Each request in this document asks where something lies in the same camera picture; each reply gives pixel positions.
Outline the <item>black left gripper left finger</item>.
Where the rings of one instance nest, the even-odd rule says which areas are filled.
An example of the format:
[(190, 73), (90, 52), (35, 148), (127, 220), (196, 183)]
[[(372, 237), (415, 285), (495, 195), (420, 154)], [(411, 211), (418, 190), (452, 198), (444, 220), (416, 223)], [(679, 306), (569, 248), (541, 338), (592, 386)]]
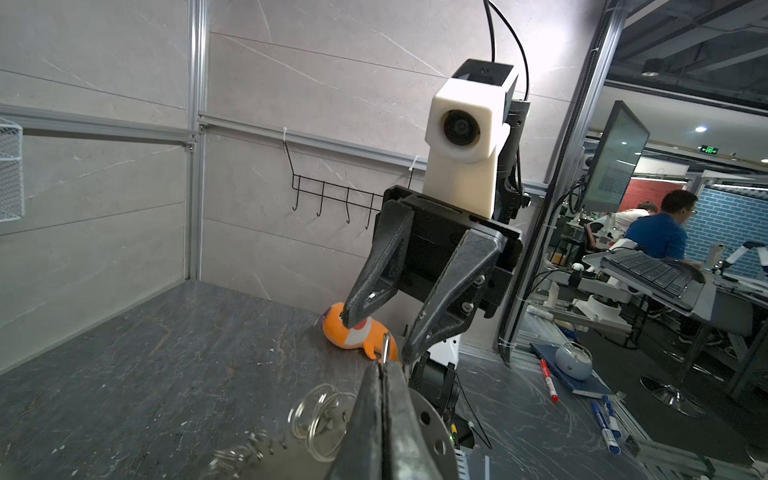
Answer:
[(381, 365), (370, 365), (363, 376), (351, 421), (327, 479), (382, 479), (383, 407)]

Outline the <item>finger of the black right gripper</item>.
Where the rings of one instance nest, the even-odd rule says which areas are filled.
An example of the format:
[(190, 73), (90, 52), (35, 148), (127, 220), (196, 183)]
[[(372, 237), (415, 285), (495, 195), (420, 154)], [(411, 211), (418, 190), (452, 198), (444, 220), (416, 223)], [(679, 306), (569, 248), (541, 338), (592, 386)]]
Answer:
[(496, 233), (475, 228), (465, 232), (400, 350), (404, 364), (416, 362), (433, 345), (468, 330), (505, 242)]
[(369, 256), (340, 314), (346, 328), (360, 324), (398, 292), (414, 216), (413, 209), (399, 201), (383, 204)]

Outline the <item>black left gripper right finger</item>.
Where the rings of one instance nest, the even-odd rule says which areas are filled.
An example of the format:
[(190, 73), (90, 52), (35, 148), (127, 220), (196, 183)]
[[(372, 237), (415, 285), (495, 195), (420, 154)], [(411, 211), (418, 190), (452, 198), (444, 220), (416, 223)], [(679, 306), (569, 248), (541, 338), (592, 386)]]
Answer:
[(441, 479), (430, 454), (401, 367), (381, 365), (383, 479)]

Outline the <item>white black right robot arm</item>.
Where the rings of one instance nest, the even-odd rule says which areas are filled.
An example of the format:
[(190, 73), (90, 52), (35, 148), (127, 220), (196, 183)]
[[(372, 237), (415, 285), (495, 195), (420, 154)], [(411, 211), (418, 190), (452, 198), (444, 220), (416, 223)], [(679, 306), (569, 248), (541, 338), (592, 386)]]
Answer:
[(456, 404), (466, 397), (457, 373), (459, 335), (477, 312), (491, 318), (505, 303), (522, 253), (510, 220), (529, 205), (520, 176), (519, 142), (528, 103), (513, 102), (511, 132), (501, 148), (490, 218), (478, 217), (401, 185), (383, 194), (372, 248), (338, 316), (352, 330), (397, 293), (422, 304), (400, 351), (413, 367), (409, 385), (441, 414), (456, 445), (488, 439), (478, 419), (466, 420)]

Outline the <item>orange round toy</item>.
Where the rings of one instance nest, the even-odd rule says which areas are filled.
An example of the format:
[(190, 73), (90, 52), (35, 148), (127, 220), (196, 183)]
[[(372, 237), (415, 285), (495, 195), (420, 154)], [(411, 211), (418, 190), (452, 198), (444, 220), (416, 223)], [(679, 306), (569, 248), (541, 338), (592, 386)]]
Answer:
[(377, 361), (384, 353), (385, 335), (389, 334), (389, 359), (400, 361), (396, 339), (383, 324), (368, 317), (356, 326), (347, 328), (341, 319), (343, 307), (343, 302), (335, 303), (321, 316), (323, 334), (328, 341), (344, 350), (362, 350), (370, 360)]

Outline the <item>red marker pen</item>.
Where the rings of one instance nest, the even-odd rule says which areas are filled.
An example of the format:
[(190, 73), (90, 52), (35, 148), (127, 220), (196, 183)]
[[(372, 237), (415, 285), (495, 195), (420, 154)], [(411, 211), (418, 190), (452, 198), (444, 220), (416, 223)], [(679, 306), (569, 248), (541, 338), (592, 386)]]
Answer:
[(540, 359), (539, 363), (540, 363), (540, 368), (544, 377), (545, 385), (548, 390), (549, 397), (553, 403), (557, 403), (559, 401), (559, 396), (556, 391), (555, 385), (553, 383), (553, 379), (548, 367), (548, 363), (545, 359)]

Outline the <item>blue marker pen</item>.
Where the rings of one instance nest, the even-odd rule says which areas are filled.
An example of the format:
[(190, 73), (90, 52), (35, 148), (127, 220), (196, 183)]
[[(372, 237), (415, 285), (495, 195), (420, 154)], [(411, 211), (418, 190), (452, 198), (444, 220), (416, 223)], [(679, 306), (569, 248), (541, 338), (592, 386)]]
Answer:
[(591, 409), (608, 451), (613, 455), (619, 455), (621, 453), (621, 448), (616, 441), (613, 431), (609, 428), (602, 409), (597, 401), (591, 402)]

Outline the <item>computer monitor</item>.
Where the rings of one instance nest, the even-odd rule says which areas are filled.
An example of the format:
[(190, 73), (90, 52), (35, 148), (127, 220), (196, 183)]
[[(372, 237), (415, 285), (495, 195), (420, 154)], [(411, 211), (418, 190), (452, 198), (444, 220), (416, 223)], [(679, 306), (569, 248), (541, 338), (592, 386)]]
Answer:
[(649, 137), (650, 131), (628, 105), (615, 101), (588, 171), (585, 211), (619, 210)]

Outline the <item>person in blue shirt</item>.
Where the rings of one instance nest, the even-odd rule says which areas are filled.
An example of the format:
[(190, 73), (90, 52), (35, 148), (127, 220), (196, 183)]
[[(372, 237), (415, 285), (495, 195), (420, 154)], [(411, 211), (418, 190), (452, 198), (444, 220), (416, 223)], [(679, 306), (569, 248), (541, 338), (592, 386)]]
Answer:
[(634, 221), (625, 237), (651, 257), (684, 260), (687, 233), (683, 224), (695, 213), (697, 202), (698, 197), (689, 191), (671, 191), (663, 198), (661, 210)]

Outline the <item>black keyboard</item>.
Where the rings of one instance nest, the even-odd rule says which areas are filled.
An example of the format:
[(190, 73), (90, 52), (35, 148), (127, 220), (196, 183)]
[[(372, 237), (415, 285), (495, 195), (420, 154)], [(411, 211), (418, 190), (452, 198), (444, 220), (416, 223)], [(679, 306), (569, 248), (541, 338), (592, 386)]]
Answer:
[(600, 266), (647, 287), (654, 295), (686, 304), (698, 300), (706, 283), (703, 274), (690, 265), (637, 250), (611, 251), (600, 260)]

